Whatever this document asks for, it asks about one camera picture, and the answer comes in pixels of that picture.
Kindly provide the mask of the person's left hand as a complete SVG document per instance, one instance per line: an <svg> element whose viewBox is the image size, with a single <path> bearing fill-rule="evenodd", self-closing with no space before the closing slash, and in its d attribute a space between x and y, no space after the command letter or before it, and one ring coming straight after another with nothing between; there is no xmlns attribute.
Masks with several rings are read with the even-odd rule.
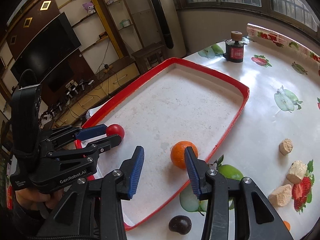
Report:
<svg viewBox="0 0 320 240"><path fill-rule="evenodd" d="M38 203L45 203L46 207L54 209L63 197L63 194L63 189L54 192L53 195L42 194L37 189L22 189L15 192L17 202L27 210L38 210Z"/></svg>

